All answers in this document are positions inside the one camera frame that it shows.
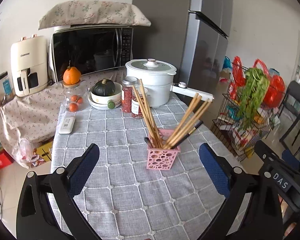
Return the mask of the person's right hand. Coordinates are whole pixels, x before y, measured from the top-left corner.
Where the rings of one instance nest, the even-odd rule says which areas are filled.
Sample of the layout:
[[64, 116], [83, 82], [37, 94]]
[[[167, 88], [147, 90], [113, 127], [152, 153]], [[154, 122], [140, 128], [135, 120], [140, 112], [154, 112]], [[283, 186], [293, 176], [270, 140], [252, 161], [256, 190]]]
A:
[[285, 239], [296, 226], [296, 222], [293, 220], [294, 211], [281, 196], [279, 196], [279, 202], [283, 219], [283, 228], [285, 230], [283, 239]]

